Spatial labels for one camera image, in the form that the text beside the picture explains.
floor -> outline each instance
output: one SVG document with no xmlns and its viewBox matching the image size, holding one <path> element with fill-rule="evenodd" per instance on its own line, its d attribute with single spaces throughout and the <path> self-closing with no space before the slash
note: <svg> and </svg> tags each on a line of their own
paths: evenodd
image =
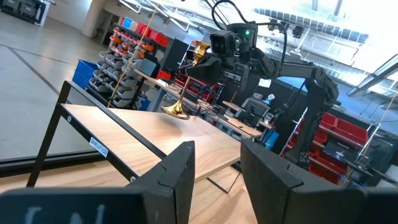
<svg viewBox="0 0 398 224">
<path fill-rule="evenodd" d="M 37 155 L 63 81 L 104 49 L 51 18 L 38 27 L 0 12 L 0 160 Z M 88 103 L 74 92 L 69 100 Z M 61 119 L 49 153 L 90 149 Z"/>
</svg>

white wall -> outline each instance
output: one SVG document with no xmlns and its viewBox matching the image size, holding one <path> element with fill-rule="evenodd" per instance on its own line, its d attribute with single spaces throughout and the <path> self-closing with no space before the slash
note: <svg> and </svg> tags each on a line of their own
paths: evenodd
<svg viewBox="0 0 398 224">
<path fill-rule="evenodd" d="M 150 19 L 148 14 L 144 12 L 138 14 L 132 10 L 129 10 L 126 6 L 118 6 L 116 1 L 106 1 L 103 9 L 120 17 L 131 18 L 134 22 L 143 22 L 148 24 Z M 150 28 L 156 30 L 157 32 L 163 33 L 167 37 L 176 38 L 187 44 L 193 40 L 202 40 L 203 38 L 203 34 L 196 29 L 190 28 L 189 32 L 187 33 L 171 21 L 167 25 L 164 24 L 163 20 L 159 16 L 154 17 Z"/>
<path fill-rule="evenodd" d="M 92 0 L 55 0 L 47 16 L 82 30 Z"/>
</svg>

